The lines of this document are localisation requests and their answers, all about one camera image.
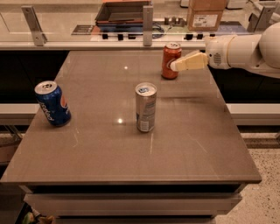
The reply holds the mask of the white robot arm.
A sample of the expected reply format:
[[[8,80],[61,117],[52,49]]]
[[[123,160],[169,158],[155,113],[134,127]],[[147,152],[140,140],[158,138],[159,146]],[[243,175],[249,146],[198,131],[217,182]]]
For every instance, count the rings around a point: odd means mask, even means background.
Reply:
[[[206,51],[194,51],[174,60],[172,71],[241,68],[253,74],[280,78],[280,23],[262,34],[223,35],[205,38]]]

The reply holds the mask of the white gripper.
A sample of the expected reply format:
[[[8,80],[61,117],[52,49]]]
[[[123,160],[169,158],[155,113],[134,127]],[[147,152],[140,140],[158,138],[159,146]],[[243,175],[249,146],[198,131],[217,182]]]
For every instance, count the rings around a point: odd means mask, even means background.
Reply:
[[[229,69],[228,48],[235,35],[205,37],[206,53],[191,51],[170,64],[172,71],[203,69],[207,64],[216,69]]]

